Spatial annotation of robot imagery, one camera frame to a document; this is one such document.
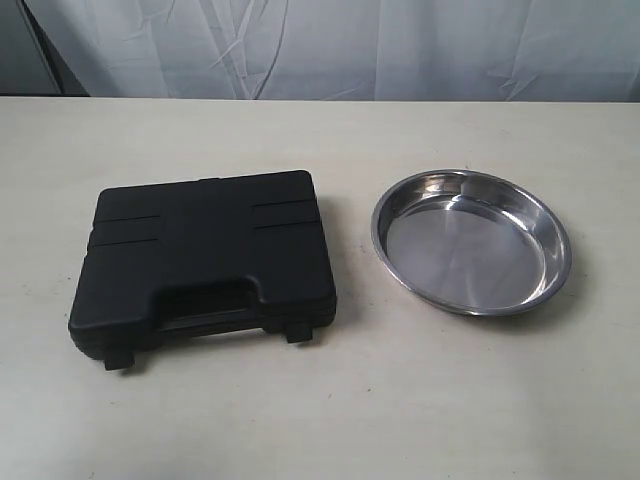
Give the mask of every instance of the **tabletop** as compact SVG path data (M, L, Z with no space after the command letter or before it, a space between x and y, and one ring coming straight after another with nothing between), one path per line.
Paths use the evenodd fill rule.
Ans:
M635 479L640 105L0 99L0 477ZM396 181L469 168L568 230L565 287L515 318L441 312L377 259ZM106 187L314 178L338 291L300 347L258 331L106 372L67 319Z

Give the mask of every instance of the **stainless steel bowl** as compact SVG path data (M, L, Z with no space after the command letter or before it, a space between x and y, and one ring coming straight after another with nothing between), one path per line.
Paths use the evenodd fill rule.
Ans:
M380 259L405 287L467 315L511 315L548 300L571 270L569 237L522 188L465 170L397 183L371 223Z

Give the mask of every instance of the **white fabric backdrop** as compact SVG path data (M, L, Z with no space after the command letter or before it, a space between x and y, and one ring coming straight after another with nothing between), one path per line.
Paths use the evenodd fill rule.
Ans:
M640 0L27 0L94 96L640 100Z

